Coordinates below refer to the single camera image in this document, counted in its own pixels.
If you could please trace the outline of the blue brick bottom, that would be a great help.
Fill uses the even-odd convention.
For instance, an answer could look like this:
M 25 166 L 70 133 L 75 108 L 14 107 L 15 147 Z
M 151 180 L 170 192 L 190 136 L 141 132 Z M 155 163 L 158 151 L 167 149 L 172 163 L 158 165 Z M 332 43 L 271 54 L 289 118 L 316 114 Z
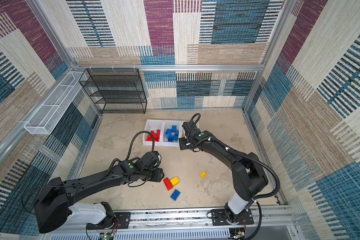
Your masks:
M 174 190 L 174 192 L 171 195 L 171 199 L 176 201 L 178 199 L 178 197 L 180 196 L 180 194 L 181 194 L 180 191 Z

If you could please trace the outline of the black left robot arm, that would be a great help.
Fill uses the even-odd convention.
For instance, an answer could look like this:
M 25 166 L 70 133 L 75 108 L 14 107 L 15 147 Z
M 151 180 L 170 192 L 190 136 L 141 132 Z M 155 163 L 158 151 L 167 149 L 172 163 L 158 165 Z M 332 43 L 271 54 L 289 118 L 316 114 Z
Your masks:
M 120 220 L 109 203 L 81 204 L 80 200 L 138 180 L 159 183 L 165 176 L 161 160 L 159 152 L 151 148 L 140 158 L 127 156 L 123 161 L 116 158 L 105 171 L 67 181 L 58 177 L 44 187 L 30 189 L 37 194 L 33 209 L 39 233 L 50 233 L 63 225 L 84 224 L 90 230 L 115 228 Z

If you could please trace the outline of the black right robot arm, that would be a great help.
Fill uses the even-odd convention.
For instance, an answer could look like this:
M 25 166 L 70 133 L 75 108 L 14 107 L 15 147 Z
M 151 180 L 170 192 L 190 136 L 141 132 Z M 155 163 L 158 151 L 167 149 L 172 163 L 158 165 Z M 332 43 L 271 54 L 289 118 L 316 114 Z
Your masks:
M 182 123 L 185 136 L 179 138 L 180 149 L 208 153 L 232 171 L 235 194 L 225 205 L 225 216 L 228 224 L 236 225 L 258 199 L 273 197 L 279 192 L 280 179 L 256 154 L 235 150 L 209 131 L 202 132 L 197 127 L 200 118 L 201 114 L 196 113 Z

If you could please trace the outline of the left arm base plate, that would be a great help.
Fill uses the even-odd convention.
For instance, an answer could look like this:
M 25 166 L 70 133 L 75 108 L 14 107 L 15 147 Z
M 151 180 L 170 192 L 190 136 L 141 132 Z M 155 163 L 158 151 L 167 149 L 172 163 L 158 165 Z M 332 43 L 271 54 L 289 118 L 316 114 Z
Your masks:
M 87 230 L 116 230 L 127 229 L 130 223 L 131 212 L 107 214 L 97 225 L 87 224 Z

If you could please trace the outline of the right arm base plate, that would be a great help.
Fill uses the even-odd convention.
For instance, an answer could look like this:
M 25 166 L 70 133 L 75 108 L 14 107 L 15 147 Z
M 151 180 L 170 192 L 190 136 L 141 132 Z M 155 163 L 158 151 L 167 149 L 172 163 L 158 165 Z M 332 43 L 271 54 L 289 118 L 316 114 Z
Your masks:
M 210 211 L 211 219 L 214 226 L 228 225 L 252 225 L 254 219 L 251 210 L 243 210 L 239 214 L 234 214 L 228 209 L 212 209 Z

